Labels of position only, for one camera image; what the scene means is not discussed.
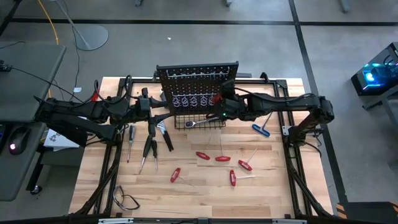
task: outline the computer mouse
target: computer mouse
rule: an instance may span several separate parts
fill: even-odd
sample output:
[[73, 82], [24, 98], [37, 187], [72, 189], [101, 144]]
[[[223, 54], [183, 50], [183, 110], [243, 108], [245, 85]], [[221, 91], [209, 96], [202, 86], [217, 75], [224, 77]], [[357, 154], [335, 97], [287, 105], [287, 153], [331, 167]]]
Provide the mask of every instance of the computer mouse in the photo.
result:
[[29, 133], [30, 129], [26, 127], [13, 130], [8, 141], [8, 149], [12, 155], [16, 156], [25, 151]]

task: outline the yellow cable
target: yellow cable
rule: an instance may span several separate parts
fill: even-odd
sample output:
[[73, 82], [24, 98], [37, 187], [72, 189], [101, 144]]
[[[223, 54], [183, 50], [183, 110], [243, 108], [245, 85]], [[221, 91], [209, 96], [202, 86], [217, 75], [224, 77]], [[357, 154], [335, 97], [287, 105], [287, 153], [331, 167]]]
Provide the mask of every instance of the yellow cable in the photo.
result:
[[57, 42], [57, 45], [58, 45], [58, 35], [57, 35], [57, 31], [55, 30], [55, 27], [54, 27], [54, 25], [52, 24], [52, 21], [51, 21], [51, 19], [50, 19], [50, 16], [47, 14], [47, 11], [45, 10], [45, 8], [44, 8], [42, 2], [41, 2], [40, 0], [37, 0], [37, 1], [39, 2], [40, 6], [42, 6], [42, 9], [43, 9], [43, 11], [44, 11], [44, 14], [45, 14], [45, 16], [47, 16], [47, 19], [49, 20], [49, 22], [50, 22], [50, 24], [51, 24], [52, 30], [54, 31], [54, 35], [55, 35], [55, 41]]

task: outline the black pegboard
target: black pegboard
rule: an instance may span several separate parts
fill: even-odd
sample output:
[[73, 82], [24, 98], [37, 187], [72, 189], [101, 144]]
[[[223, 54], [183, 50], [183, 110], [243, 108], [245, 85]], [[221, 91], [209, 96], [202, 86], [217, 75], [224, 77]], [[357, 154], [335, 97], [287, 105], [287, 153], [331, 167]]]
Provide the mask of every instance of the black pegboard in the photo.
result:
[[220, 83], [234, 80], [239, 63], [156, 66], [170, 112], [174, 115], [213, 112], [211, 99]]

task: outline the blue hex key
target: blue hex key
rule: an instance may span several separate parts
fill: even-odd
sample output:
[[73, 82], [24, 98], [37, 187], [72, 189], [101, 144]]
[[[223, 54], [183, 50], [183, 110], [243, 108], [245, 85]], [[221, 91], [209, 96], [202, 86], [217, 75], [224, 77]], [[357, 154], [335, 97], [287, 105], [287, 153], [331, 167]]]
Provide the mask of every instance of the blue hex key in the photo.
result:
[[261, 128], [260, 128], [260, 126], [258, 126], [258, 125], [256, 125], [256, 124], [253, 124], [253, 125], [251, 126], [252, 129], [255, 130], [255, 131], [257, 131], [259, 134], [261, 134], [261, 135], [263, 135], [263, 136], [265, 136], [265, 137], [269, 137], [271, 134], [270, 134], [269, 131], [267, 131], [267, 130], [265, 129], [265, 127], [266, 127], [266, 124], [267, 124], [269, 118], [271, 117], [271, 115], [272, 115], [272, 112], [271, 112], [271, 114], [268, 116], [266, 122], [262, 125]]

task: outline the desk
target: desk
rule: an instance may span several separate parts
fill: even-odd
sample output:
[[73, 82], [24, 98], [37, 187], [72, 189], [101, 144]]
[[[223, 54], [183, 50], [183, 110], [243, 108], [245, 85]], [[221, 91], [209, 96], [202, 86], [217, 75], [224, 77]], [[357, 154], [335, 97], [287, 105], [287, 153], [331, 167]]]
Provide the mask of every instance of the desk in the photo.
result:
[[[114, 96], [118, 89], [119, 78], [103, 78], [101, 94]], [[289, 93], [298, 96], [304, 93], [301, 79], [287, 79]], [[273, 88], [262, 84], [237, 85], [252, 92], [264, 92], [273, 95]], [[135, 83], [132, 94], [138, 96], [141, 88], [148, 87], [149, 95], [160, 100], [160, 84]], [[166, 113], [164, 108], [152, 110], [153, 114]], [[301, 122], [308, 112], [295, 112], [296, 124]], [[267, 116], [258, 118], [262, 124]], [[132, 145], [130, 163], [127, 163], [128, 136], [124, 137], [117, 185], [122, 185], [125, 194], [133, 195], [141, 204], [135, 211], [122, 211], [116, 204], [112, 214], [123, 212], [124, 217], [150, 218], [283, 218], [284, 214], [294, 216], [290, 196], [289, 181], [284, 159], [284, 150], [280, 135], [277, 113], [273, 113], [267, 129], [271, 136], [265, 138], [251, 129], [252, 122], [239, 120], [227, 121], [226, 127], [212, 130], [174, 129], [174, 118], [165, 120], [174, 145], [169, 152], [162, 134], [157, 130], [159, 170], [155, 171], [152, 153], [148, 155], [141, 175], [137, 175], [142, 159], [142, 150], [147, 138], [147, 123], [136, 123], [137, 131]], [[224, 154], [230, 156], [229, 162], [216, 162], [214, 158], [221, 154], [220, 137], [223, 138]], [[308, 142], [316, 144], [314, 138]], [[253, 167], [252, 179], [238, 180], [237, 186], [229, 183], [229, 170], [234, 169], [237, 176], [247, 172], [238, 168], [238, 159], [247, 159], [258, 148], [250, 161]], [[73, 193], [70, 212], [75, 212], [88, 200], [98, 185], [105, 145], [92, 144], [85, 149], [78, 179]], [[196, 151], [204, 151], [210, 161], [200, 159]], [[307, 185], [312, 194], [323, 205], [331, 209], [328, 187], [322, 169], [319, 153], [309, 147], [301, 147], [302, 160], [307, 177]], [[196, 187], [181, 180], [170, 183], [170, 176], [177, 168], [181, 176]], [[106, 204], [108, 191], [105, 190], [101, 211]]]

